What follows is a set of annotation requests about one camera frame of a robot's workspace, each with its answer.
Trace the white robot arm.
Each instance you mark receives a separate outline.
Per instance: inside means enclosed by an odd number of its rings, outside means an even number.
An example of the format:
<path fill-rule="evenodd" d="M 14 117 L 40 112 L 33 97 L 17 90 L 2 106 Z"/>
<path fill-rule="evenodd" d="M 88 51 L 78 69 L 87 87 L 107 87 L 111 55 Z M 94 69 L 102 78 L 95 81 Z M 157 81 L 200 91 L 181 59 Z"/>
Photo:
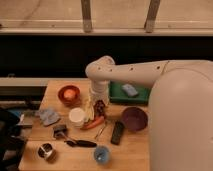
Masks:
<path fill-rule="evenodd" d="M 213 171 L 213 61 L 163 60 L 117 65 L 103 56 L 87 65 L 90 97 L 109 81 L 151 89 L 150 171 Z"/>

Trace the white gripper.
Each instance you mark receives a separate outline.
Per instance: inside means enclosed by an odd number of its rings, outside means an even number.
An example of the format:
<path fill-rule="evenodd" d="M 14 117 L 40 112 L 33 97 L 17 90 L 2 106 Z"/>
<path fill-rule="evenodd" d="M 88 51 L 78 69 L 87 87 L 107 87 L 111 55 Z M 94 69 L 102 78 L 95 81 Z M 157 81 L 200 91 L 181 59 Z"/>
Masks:
<path fill-rule="evenodd" d="M 108 97 L 108 81 L 92 81 L 89 88 L 90 100 L 95 104 L 98 100 L 102 100 L 105 105 L 109 103 Z"/>

